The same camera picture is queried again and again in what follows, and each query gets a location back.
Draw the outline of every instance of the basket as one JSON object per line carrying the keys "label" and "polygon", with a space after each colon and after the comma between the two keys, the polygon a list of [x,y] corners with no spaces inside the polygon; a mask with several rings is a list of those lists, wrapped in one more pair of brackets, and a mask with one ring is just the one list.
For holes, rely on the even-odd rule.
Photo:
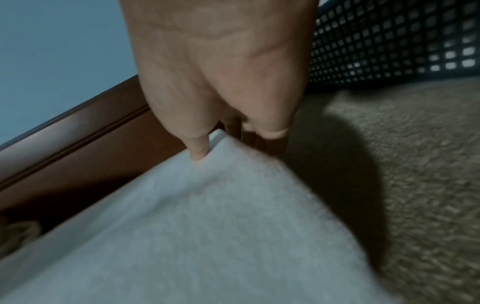
{"label": "basket", "polygon": [[480,75],[480,0],[330,0],[307,92]]}

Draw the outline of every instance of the beige carpet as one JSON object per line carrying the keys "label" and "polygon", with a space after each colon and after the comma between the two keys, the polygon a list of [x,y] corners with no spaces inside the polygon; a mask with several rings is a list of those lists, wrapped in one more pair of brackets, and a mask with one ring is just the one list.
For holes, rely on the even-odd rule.
{"label": "beige carpet", "polygon": [[480,79],[309,95],[286,163],[407,302],[479,302]]}

